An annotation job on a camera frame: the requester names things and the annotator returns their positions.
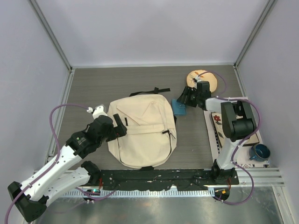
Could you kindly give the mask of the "small blue wallet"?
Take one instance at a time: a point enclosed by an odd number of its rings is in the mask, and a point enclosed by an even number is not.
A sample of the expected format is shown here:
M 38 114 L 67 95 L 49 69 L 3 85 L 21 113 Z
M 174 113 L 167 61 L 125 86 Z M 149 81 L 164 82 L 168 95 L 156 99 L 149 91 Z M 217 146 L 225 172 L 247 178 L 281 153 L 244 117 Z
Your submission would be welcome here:
M 171 107 L 172 107 L 173 114 L 175 116 L 185 116 L 186 115 L 185 105 L 177 102 L 176 99 L 171 100 Z

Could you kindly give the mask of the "cream canvas backpack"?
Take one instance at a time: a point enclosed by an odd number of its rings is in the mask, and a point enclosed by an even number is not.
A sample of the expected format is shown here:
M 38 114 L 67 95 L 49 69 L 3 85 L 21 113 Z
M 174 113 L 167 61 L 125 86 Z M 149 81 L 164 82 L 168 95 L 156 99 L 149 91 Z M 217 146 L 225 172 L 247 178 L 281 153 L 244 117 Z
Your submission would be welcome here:
M 112 101 L 108 116 L 118 114 L 127 134 L 108 142 L 109 152 L 124 166 L 141 169 L 164 164 L 177 146 L 176 120 L 162 95 L 169 88 L 131 93 Z

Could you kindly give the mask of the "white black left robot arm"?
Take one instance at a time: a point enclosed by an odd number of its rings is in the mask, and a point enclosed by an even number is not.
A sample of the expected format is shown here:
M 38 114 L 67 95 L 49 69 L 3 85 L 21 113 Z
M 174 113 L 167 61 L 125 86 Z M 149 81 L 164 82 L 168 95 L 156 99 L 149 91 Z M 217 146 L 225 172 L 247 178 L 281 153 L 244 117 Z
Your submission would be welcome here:
M 91 161 L 85 161 L 77 170 L 62 177 L 70 167 L 96 151 L 105 141 L 112 141 L 127 134 L 119 114 L 112 118 L 100 115 L 66 141 L 57 155 L 38 172 L 23 182 L 12 182 L 8 192 L 12 204 L 27 222 L 38 219 L 62 194 L 80 185 L 95 186 L 101 171 Z

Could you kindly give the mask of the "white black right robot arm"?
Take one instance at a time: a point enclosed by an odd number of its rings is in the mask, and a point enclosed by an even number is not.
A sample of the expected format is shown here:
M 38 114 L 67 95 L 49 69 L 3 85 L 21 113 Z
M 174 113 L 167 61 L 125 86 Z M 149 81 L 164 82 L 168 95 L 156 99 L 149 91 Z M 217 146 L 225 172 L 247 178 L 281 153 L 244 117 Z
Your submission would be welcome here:
M 225 142 L 219 156 L 214 160 L 211 179 L 216 184 L 224 183 L 234 174 L 236 166 L 234 157 L 238 148 L 257 130 L 249 101 L 212 97 L 209 82 L 200 81 L 196 87 L 186 86 L 177 102 L 221 115 Z

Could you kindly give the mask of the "round bird pattern plate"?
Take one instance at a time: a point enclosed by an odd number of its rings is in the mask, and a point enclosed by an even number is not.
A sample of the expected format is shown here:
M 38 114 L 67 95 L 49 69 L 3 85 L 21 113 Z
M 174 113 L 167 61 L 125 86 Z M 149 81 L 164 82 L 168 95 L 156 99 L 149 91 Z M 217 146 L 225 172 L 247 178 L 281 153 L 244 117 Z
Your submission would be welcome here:
M 214 74 L 206 70 L 194 70 L 191 71 L 186 77 L 186 85 L 191 88 L 196 88 L 197 84 L 192 81 L 193 75 L 195 74 L 203 74 L 202 79 L 203 81 L 209 82 L 210 91 L 211 93 L 215 92 L 217 89 L 218 81 Z

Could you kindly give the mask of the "square flower pattern plate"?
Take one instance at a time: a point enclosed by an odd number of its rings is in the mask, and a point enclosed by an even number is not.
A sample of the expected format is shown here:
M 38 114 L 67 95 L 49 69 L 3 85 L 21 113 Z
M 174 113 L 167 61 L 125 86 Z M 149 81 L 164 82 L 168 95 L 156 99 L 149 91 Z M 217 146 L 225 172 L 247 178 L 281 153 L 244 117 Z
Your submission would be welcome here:
M 225 143 L 225 135 L 222 129 L 222 117 L 220 113 L 212 112 L 211 118 L 213 121 L 214 129 L 216 130 L 216 136 L 218 138 L 220 147 Z M 253 146 L 260 143 L 257 134 L 252 135 L 248 140 L 245 141 L 244 146 Z

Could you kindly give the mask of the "patterned white placemat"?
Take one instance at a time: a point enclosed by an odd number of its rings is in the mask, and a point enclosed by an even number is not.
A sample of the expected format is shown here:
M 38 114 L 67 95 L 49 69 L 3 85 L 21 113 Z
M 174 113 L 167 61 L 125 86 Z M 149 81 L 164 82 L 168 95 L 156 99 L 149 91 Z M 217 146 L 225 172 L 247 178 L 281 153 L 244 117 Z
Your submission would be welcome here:
M 238 98 L 226 98 L 225 100 L 219 98 L 209 98 L 207 100 L 207 110 L 204 111 L 204 117 L 206 121 L 206 127 L 209 137 L 209 143 L 212 153 L 212 159 L 216 160 L 220 158 L 219 166 L 221 169 L 227 170 L 234 167 L 234 164 L 238 164 L 244 168 L 262 168 L 266 167 L 269 162 L 258 162 L 249 160 L 249 150 L 252 146 L 244 146 L 244 142 L 236 140 L 231 142 L 230 139 L 225 138 L 225 143 L 220 147 L 218 138 L 216 136 L 216 130 L 213 126 L 213 121 L 211 118 L 211 113 L 221 113 L 221 103 L 222 102 L 237 102 Z

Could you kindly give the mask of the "blue ceramic mug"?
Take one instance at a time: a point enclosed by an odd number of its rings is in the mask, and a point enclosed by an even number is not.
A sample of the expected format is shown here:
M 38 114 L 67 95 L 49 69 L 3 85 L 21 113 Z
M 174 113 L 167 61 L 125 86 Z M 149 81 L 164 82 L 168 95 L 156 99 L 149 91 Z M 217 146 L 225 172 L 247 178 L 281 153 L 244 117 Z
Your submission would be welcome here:
M 271 152 L 264 144 L 255 144 L 249 150 L 249 160 L 264 162 L 271 156 Z

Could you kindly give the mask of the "black mounting base plate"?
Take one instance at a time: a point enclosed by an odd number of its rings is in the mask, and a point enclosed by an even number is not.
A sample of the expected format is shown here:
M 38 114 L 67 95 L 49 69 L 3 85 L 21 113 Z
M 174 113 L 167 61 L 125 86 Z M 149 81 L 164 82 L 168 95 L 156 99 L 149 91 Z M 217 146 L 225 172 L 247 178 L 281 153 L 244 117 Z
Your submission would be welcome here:
M 102 186 L 104 190 L 168 191 L 171 186 L 179 191 L 205 190 L 209 185 L 238 185 L 237 172 L 216 179 L 209 169 L 152 169 L 101 170 L 100 177 L 87 187 Z

